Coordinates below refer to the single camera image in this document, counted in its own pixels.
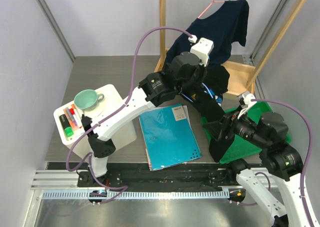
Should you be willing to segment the black flower print t shirt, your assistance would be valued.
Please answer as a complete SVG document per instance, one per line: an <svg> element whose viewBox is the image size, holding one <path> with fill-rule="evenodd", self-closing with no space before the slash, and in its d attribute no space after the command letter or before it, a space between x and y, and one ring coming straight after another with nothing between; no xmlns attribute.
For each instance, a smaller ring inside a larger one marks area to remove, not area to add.
<svg viewBox="0 0 320 227"><path fill-rule="evenodd" d="M207 68L207 75L205 76L203 83L212 88L215 92L219 92L223 98L223 94L228 91L229 78L230 74L224 66L220 64L210 64ZM222 109L222 104L219 105L213 99L205 103L190 103L200 113L201 117L207 120L207 122L219 121L225 114L225 111Z"/></svg>

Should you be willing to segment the navy blue t shirt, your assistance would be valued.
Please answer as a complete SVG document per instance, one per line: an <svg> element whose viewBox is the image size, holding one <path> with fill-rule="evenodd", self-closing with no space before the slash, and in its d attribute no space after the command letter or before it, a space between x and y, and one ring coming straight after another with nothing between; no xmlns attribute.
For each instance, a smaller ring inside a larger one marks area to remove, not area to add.
<svg viewBox="0 0 320 227"><path fill-rule="evenodd" d="M231 56L232 43L245 47L247 42L249 4L246 0L228 0L210 16L194 20L186 29L197 38L213 41L208 68L225 63Z"/></svg>

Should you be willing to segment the pink hanger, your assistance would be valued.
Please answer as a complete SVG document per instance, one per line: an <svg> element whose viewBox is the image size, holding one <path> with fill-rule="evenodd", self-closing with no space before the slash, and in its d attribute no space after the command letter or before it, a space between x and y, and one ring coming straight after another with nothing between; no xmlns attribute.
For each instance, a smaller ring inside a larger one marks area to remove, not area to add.
<svg viewBox="0 0 320 227"><path fill-rule="evenodd" d="M197 18L200 19L213 4L224 4L224 3L225 3L224 0L211 0L210 4L199 14Z"/></svg>

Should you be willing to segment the light blue hanger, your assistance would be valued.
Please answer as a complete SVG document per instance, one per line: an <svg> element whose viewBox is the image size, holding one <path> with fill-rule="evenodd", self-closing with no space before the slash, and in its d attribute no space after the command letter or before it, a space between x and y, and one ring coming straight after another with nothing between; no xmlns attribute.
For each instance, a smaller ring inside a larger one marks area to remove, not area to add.
<svg viewBox="0 0 320 227"><path fill-rule="evenodd" d="M191 103L206 103L215 100L218 105L222 105L223 97L219 92L202 83L202 86L192 87L180 94L184 99Z"/></svg>

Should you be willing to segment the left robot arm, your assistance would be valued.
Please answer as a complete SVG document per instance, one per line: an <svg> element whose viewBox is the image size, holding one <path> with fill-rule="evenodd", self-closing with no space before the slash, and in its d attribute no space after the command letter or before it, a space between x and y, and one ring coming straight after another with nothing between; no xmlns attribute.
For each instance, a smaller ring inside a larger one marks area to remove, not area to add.
<svg viewBox="0 0 320 227"><path fill-rule="evenodd" d="M182 52L172 62L166 63L161 71L150 73L140 81L120 110L112 113L106 121L94 124L90 117L82 117L92 151L89 181L93 185L100 187L106 182L108 157L117 150L112 136L134 118L173 100L183 90L201 86L209 59L208 54L194 50Z"/></svg>

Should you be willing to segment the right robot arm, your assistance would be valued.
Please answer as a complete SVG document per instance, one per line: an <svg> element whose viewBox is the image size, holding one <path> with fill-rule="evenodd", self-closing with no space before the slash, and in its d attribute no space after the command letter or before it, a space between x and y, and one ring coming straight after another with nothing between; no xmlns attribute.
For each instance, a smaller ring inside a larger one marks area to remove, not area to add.
<svg viewBox="0 0 320 227"><path fill-rule="evenodd" d="M273 227L318 227L319 221L313 209L303 181L300 154L286 140L288 126L283 117L275 112L265 112L255 123L240 111L226 113L219 121L207 122L203 127L217 142L241 137L261 149L259 158L272 176L282 197L279 202L254 174L244 159L230 162L226 180L240 184L252 196L268 216Z"/></svg>

